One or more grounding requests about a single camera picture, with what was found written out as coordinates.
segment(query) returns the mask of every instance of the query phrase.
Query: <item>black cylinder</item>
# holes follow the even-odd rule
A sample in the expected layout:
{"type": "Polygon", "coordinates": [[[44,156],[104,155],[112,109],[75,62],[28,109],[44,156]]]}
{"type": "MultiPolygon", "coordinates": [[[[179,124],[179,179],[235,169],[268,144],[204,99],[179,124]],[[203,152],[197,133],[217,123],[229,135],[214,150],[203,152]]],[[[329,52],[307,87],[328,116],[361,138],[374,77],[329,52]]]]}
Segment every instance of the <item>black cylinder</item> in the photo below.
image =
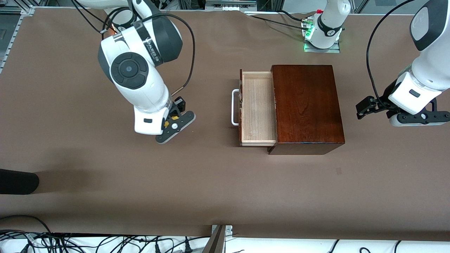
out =
{"type": "Polygon", "coordinates": [[[31,194],[39,185],[34,173],[0,169],[0,194],[31,194]]]}

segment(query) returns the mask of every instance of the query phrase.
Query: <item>open drawer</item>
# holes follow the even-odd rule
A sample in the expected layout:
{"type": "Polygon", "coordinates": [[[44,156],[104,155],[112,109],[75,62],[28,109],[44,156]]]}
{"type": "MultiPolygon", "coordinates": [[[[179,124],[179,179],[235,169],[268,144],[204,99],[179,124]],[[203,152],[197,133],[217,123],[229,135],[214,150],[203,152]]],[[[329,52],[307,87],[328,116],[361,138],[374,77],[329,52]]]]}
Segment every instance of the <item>open drawer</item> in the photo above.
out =
{"type": "Polygon", "coordinates": [[[331,65],[273,65],[240,73],[239,141],[269,154],[326,154],[345,143],[331,65]]]}
{"type": "Polygon", "coordinates": [[[241,71],[239,90],[234,90],[236,91],[239,91],[238,125],[241,145],[275,145],[277,132],[272,72],[241,71]]]}

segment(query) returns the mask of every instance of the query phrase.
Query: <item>black circular button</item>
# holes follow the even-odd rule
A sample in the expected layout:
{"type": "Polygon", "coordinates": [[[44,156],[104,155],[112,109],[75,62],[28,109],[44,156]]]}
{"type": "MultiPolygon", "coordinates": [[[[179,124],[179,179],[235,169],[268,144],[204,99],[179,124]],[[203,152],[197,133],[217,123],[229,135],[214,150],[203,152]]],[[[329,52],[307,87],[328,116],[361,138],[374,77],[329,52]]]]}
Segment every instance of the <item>black circular button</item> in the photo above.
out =
{"type": "Polygon", "coordinates": [[[131,60],[125,60],[120,64],[120,74],[125,77],[133,77],[139,71],[138,65],[131,60]]]}

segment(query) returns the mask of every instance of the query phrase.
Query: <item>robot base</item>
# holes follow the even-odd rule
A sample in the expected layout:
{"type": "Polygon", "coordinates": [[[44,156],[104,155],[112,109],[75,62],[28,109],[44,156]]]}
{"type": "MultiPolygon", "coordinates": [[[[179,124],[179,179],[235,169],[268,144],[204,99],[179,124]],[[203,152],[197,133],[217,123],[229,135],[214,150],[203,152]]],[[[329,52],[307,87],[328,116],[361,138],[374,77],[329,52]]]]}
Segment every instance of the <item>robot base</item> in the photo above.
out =
{"type": "Polygon", "coordinates": [[[327,49],[321,49],[313,46],[311,42],[304,40],[303,41],[303,49],[305,52],[314,52],[314,53],[334,53],[339,54],[341,52],[339,48],[339,42],[333,44],[330,48],[327,49]]]}

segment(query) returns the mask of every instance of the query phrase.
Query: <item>metal bracket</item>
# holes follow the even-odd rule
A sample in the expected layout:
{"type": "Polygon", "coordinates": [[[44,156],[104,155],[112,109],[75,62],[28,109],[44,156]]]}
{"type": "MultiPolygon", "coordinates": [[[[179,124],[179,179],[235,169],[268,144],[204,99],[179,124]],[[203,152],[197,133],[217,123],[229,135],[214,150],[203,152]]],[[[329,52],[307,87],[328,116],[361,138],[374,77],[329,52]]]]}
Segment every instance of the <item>metal bracket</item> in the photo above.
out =
{"type": "Polygon", "coordinates": [[[334,53],[339,54],[341,49],[339,47],[339,41],[336,41],[333,46],[327,49],[316,48],[311,44],[311,42],[304,40],[303,41],[303,49],[305,52],[313,52],[313,53],[334,53]]]}
{"type": "Polygon", "coordinates": [[[232,235],[233,227],[231,225],[213,225],[212,235],[202,253],[223,253],[225,238],[232,235]]]}

